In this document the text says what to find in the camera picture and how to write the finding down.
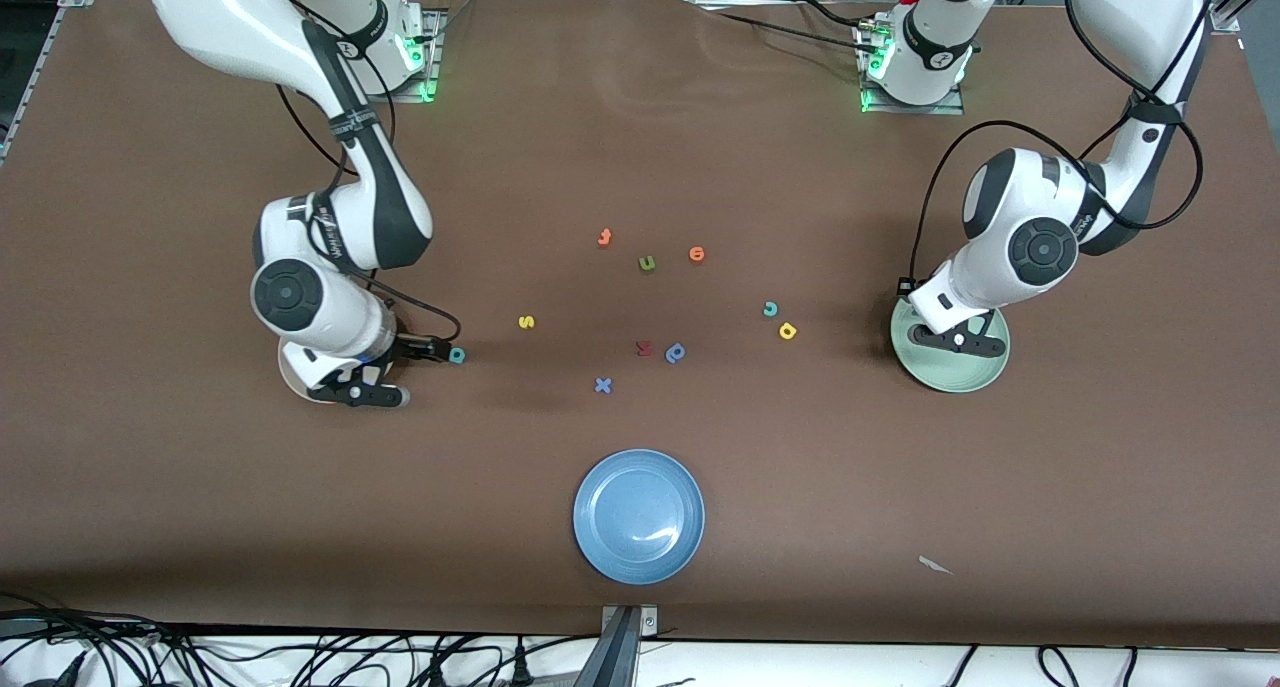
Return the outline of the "light green plate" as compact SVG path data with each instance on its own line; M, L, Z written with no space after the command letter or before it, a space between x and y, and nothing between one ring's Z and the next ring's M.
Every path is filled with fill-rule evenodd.
M1002 313L998 313L998 339L1007 344L1006 354L995 359L979 356L954 354L947 351L922 348L909 340L908 333L920 322L906 298L897 299L890 319L890 336L899 363L915 381L946 394L969 394L995 383L1009 363L1010 333ZM978 333L980 317L961 324L963 330Z

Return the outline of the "brown table cover sheet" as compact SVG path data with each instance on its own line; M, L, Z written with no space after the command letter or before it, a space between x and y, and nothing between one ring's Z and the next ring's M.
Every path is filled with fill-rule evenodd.
M0 168L0 590L246 626L566 635L646 603L680 638L1280 647L1280 154L1245 54L1213 37L1188 105L1193 207L1010 307L1006 371L948 395L887 331L937 160L984 119L1083 148L1126 99L1060 9L997 9L980 43L963 116L905 116L861 113L832 46L680 0L465 0L435 102L398 109L436 232L387 281L456 313L467 359L351 409L288 390L250 301L262 205L329 164L150 0L73 9ZM658 585L573 537L630 449L705 501Z

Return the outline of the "blue plate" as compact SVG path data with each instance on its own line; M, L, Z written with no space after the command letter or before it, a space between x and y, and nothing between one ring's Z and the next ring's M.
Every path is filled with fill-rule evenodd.
M694 475L672 455L630 449L599 461L573 499L573 537L586 562L621 585L658 585L696 555L707 508Z

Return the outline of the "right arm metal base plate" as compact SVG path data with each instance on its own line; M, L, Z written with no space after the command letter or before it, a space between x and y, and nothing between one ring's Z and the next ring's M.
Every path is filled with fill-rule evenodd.
M358 84L375 102L429 104L436 93L448 12L385 0L390 22L384 35L358 54L340 43Z

